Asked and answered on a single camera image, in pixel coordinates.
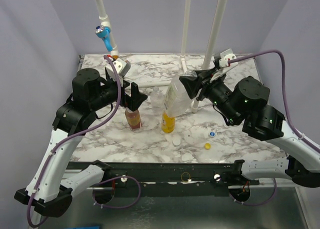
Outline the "large clear plastic bottle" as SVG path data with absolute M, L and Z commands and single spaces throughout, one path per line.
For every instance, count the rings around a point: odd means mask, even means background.
M 170 118 L 178 117 L 186 112 L 192 100 L 189 98 L 180 76 L 176 75 L 171 80 L 163 101 L 163 113 Z

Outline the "red gold labelled bottle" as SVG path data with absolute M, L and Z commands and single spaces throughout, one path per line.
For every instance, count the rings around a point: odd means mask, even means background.
M 127 108 L 125 110 L 125 117 L 132 131 L 140 129 L 142 127 L 141 116 L 138 109 L 132 111 L 129 108 Z

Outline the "small clear plastic bottle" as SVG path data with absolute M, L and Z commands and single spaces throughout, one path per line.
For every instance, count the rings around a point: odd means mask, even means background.
M 160 116 L 164 110 L 164 95 L 158 86 L 154 86 L 150 94 L 151 109 L 154 115 Z

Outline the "yellow labelled bottle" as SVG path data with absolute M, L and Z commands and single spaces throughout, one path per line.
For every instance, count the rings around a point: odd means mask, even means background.
M 161 129 L 164 133 L 169 134 L 172 133 L 175 129 L 176 118 L 170 117 L 164 111 L 161 119 Z

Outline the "blue white bottle cap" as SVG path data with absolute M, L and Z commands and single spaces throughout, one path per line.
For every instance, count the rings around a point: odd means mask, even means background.
M 216 136 L 216 132 L 215 132 L 215 131 L 211 131 L 211 132 L 209 133 L 209 136 L 210 136 L 211 138 L 215 137 L 215 136 Z

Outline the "large white bottle cap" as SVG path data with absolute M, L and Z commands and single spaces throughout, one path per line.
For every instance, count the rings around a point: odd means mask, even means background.
M 181 144 L 181 140 L 176 138 L 172 141 L 172 143 L 175 145 L 175 146 L 179 146 Z

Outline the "yellow bottle cap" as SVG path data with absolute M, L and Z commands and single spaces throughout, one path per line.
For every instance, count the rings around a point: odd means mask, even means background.
M 211 149 L 211 144 L 210 144 L 210 143 L 206 143 L 206 144 L 204 145 L 204 148 L 205 148 L 206 150 L 210 150 L 210 149 Z

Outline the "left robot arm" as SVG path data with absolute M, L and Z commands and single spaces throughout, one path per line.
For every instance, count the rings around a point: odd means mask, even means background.
M 101 77 L 96 69 L 79 70 L 72 80 L 72 94 L 56 111 L 49 145 L 35 176 L 14 198 L 43 217 L 58 218 L 88 187 L 107 186 L 110 166 L 98 160 L 69 179 L 63 175 L 76 147 L 98 118 L 98 110 L 115 103 L 117 108 L 136 111 L 147 98 L 134 82 L 117 84 L 109 75 Z

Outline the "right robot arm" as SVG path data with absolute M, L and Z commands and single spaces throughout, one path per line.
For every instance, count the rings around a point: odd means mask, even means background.
M 197 71 L 196 76 L 183 75 L 179 81 L 190 99 L 208 99 L 228 126 L 243 125 L 249 137 L 268 142 L 288 154 L 265 160 L 241 160 L 230 172 L 230 180 L 241 185 L 261 178 L 281 178 L 307 188 L 320 186 L 320 152 L 313 149 L 289 126 L 289 118 L 268 104 L 270 89 L 248 76 L 233 90 L 224 83 L 225 76 L 214 78 L 216 69 Z

